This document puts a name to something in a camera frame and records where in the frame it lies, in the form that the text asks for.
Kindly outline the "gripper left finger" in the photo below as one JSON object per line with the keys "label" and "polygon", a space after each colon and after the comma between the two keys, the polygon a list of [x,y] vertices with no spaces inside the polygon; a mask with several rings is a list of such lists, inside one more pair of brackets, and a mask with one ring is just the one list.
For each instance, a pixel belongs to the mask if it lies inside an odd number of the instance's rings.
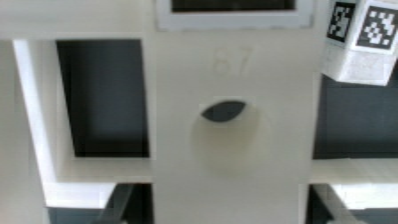
{"label": "gripper left finger", "polygon": [[154,224],[149,184],[115,185],[104,209],[88,224]]}

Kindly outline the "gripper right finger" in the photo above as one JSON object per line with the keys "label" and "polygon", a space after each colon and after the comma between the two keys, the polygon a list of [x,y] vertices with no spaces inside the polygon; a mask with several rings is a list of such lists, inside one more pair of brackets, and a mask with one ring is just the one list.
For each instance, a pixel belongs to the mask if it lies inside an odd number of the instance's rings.
{"label": "gripper right finger", "polygon": [[353,216],[328,184],[309,185],[305,224],[367,224]]}

